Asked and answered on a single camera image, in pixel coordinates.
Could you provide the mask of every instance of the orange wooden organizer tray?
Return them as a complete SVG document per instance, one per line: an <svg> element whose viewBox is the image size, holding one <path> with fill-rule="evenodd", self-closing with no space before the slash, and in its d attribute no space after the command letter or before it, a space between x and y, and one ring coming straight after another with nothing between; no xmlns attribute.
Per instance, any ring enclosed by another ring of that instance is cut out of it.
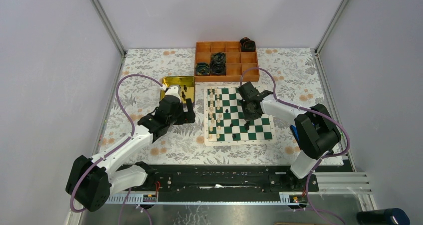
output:
<svg viewBox="0 0 423 225"><path fill-rule="evenodd" d="M218 52L226 54L226 75L196 75L195 66L197 63L210 64L212 54ZM253 67L258 67L257 51L241 52L239 41L197 42L194 64L196 82L239 82L244 71ZM260 73L257 69L245 74L243 81L257 82L259 78Z"/></svg>

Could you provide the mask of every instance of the white wall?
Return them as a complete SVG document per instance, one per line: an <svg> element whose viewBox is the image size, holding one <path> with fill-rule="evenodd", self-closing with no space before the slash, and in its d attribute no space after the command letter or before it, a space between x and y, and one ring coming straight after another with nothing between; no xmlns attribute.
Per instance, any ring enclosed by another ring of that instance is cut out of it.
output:
<svg viewBox="0 0 423 225"><path fill-rule="evenodd" d="M195 47L240 40L261 47L312 47L341 0L100 0L128 48Z"/></svg>
<svg viewBox="0 0 423 225"><path fill-rule="evenodd" d="M378 207L421 224L422 0L351 0L321 58Z"/></svg>
<svg viewBox="0 0 423 225"><path fill-rule="evenodd" d="M63 224L119 61L89 0L0 0L0 224Z"/></svg>

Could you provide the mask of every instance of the chessboard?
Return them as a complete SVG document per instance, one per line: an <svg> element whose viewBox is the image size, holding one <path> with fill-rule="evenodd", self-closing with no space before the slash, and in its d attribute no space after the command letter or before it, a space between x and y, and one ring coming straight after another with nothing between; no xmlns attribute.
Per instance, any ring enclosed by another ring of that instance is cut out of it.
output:
<svg viewBox="0 0 423 225"><path fill-rule="evenodd" d="M259 85L259 91L265 86ZM206 146L276 143L273 117L261 118L245 125L241 96L236 86L209 87L204 91L204 132Z"/></svg>

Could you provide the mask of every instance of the leaf pattern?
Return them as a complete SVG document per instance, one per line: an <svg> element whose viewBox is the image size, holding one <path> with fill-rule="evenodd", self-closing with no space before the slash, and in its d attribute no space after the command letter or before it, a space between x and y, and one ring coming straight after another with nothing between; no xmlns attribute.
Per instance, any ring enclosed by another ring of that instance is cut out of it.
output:
<svg viewBox="0 0 423 225"><path fill-rule="evenodd" d="M258 49L259 66L270 72L276 81L280 99L302 106L326 104L320 80L309 49ZM157 80L164 76L192 75L195 49L129 49L122 76L144 74ZM171 126L167 134L130 157L127 164L144 161L149 164L207 164L207 165L290 165L299 150L289 124L274 118L278 143L259 145L204 145L204 89L218 85L239 85L234 82L196 83L193 124ZM260 72L256 84L272 84L270 77ZM154 83L129 78L119 89L121 102L134 121L150 113L158 105L160 89ZM131 125L120 110L116 99L106 121L101 149L131 131ZM325 159L322 164L341 165L341 158Z"/></svg>

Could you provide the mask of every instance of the yellow tray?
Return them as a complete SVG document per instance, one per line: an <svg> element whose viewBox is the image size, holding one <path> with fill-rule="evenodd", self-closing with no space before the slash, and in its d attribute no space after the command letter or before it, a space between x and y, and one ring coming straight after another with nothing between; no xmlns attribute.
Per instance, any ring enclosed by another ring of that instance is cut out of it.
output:
<svg viewBox="0 0 423 225"><path fill-rule="evenodd" d="M166 85L167 87L171 85L179 85L181 87L181 92L179 93L182 103L186 104L186 99L191 99L194 104L195 101L195 94L196 94L196 84L194 76L168 76L163 77L162 84ZM182 98L182 92L185 93L185 99ZM165 92L162 90L160 92L160 100L165 97Z"/></svg>

